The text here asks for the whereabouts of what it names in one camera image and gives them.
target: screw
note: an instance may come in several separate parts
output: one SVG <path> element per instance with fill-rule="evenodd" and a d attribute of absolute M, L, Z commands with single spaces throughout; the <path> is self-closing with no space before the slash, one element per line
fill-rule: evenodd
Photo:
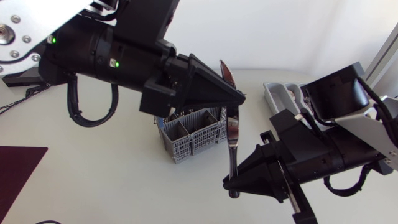
<path fill-rule="evenodd" d="M 33 60 L 34 62 L 38 62 L 38 61 L 40 60 L 40 56 L 39 56 L 39 55 L 33 55 L 33 56 L 32 56 L 32 60 Z"/>
<path fill-rule="evenodd" d="M 10 55 L 11 55 L 11 57 L 13 57 L 13 58 L 17 58 L 17 57 L 19 56 L 19 52 L 16 51 L 16 50 L 12 50 L 12 51 L 10 52 Z"/>
<path fill-rule="evenodd" d="M 25 43 L 30 43 L 30 41 L 32 40 L 28 35 L 25 35 L 25 36 L 23 36 L 22 37 L 22 40 L 25 42 Z"/>
<path fill-rule="evenodd" d="M 13 23 L 19 23 L 19 22 L 21 21 L 21 19 L 20 19 L 19 16 L 13 15 L 13 16 L 11 16 L 11 21 L 12 21 Z"/>

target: knife blade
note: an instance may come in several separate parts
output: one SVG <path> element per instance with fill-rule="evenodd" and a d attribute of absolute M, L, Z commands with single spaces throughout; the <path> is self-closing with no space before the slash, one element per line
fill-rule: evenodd
<path fill-rule="evenodd" d="M 232 87 L 236 88 L 235 79 L 228 66 L 220 60 L 221 74 L 225 80 Z M 226 135 L 229 151 L 229 179 L 238 176 L 238 167 L 236 156 L 238 152 L 238 136 L 239 136 L 239 108 L 238 106 L 229 106 L 226 108 Z M 230 190 L 229 196 L 231 198 L 238 198 L 239 192 Z"/>

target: maroon mat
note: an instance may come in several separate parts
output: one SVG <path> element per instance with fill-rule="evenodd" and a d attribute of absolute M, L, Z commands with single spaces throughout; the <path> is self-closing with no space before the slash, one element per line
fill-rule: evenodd
<path fill-rule="evenodd" d="M 46 152 L 46 147 L 0 146 L 0 223 Z"/>

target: cable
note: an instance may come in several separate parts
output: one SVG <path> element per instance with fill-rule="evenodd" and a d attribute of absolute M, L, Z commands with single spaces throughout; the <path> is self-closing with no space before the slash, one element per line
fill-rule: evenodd
<path fill-rule="evenodd" d="M 118 86 L 116 84 L 111 84 L 111 87 L 112 87 L 112 104 L 108 114 L 99 120 L 90 121 L 82 117 L 81 111 L 79 110 L 79 100 L 77 93 L 77 76 L 75 74 L 70 75 L 68 77 L 67 103 L 68 103 L 68 112 L 71 119 L 76 124 L 79 124 L 80 126 L 87 128 L 95 127 L 107 122 L 107 120 L 109 120 L 116 111 L 119 101 Z"/>
<path fill-rule="evenodd" d="M 312 105 L 311 105 L 311 107 L 312 107 L 313 117 L 315 118 L 315 121 L 318 121 L 318 123 L 320 123 L 320 124 L 322 124 L 322 125 L 324 125 L 324 126 L 326 126 L 326 127 L 334 127 L 334 126 L 336 126 L 336 123 L 327 123 L 327 122 L 322 121 L 322 120 L 318 117 L 318 115 L 317 115 L 317 113 L 315 112 L 315 110 L 314 110 L 314 108 L 313 108 Z"/>
<path fill-rule="evenodd" d="M 359 83 L 362 85 L 366 93 L 377 103 L 374 105 L 377 115 L 381 118 L 384 128 L 391 140 L 391 142 L 398 147 L 398 125 L 392 118 L 387 106 L 380 100 L 380 97 L 372 91 L 362 78 L 358 78 Z"/>
<path fill-rule="evenodd" d="M 349 197 L 352 196 L 358 191 L 362 190 L 362 186 L 365 183 L 366 177 L 368 176 L 369 172 L 372 170 L 373 164 L 367 164 L 362 167 L 361 175 L 359 176 L 358 182 L 348 189 L 334 189 L 330 185 L 330 176 L 323 178 L 323 183 L 329 189 L 329 191 L 337 196 L 340 197 Z"/>
<path fill-rule="evenodd" d="M 47 220 L 47 221 L 38 222 L 36 224 L 61 224 L 61 223 L 53 220 Z"/>
<path fill-rule="evenodd" d="M 51 85 L 45 85 L 45 86 L 38 86 L 38 87 L 29 88 L 29 89 L 26 91 L 26 97 L 25 97 L 25 98 L 22 98 L 22 99 L 20 99 L 20 100 L 18 100 L 18 101 L 15 101 L 15 102 L 13 102 L 13 103 L 10 103 L 10 104 L 8 104 L 8 105 L 6 105 L 6 106 L 0 107 L 0 110 L 3 110 L 3 109 L 4 109 L 2 112 L 0 112 L 0 115 L 4 114 L 6 111 L 8 111 L 9 109 L 11 109 L 12 107 L 14 107 L 14 106 L 16 106 L 16 105 L 22 103 L 23 101 L 29 99 L 30 97 L 32 97 L 32 96 L 34 96 L 34 95 L 36 95 L 36 94 L 39 94 L 39 93 L 43 92 L 44 90 L 49 89 L 50 87 L 51 87 Z"/>

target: white wall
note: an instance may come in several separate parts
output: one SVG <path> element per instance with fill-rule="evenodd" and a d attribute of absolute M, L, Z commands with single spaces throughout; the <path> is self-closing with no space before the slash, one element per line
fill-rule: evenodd
<path fill-rule="evenodd" d="M 366 69 L 398 22 L 396 0 L 181 0 L 166 39 L 212 68 L 315 76 Z"/>

